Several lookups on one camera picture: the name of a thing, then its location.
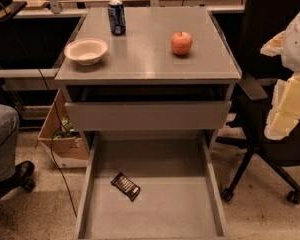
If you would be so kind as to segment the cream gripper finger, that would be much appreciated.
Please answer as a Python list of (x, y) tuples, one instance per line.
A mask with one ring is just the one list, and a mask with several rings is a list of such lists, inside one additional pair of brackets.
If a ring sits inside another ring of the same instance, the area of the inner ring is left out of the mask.
[(267, 43), (265, 43), (261, 49), (260, 53), (269, 57), (274, 57), (280, 55), (282, 52), (282, 40), (285, 32), (282, 31), (271, 38)]
[(273, 91), (264, 135), (270, 140), (287, 137), (300, 121), (300, 73), (278, 80)]

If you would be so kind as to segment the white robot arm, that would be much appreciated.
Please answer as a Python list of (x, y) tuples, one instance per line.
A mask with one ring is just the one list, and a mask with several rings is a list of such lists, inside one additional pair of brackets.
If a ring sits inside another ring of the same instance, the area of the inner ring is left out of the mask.
[(300, 12), (284, 31), (262, 46), (261, 53), (280, 55), (282, 65), (293, 72), (288, 80), (277, 80), (264, 128), (268, 139), (281, 140), (300, 121)]

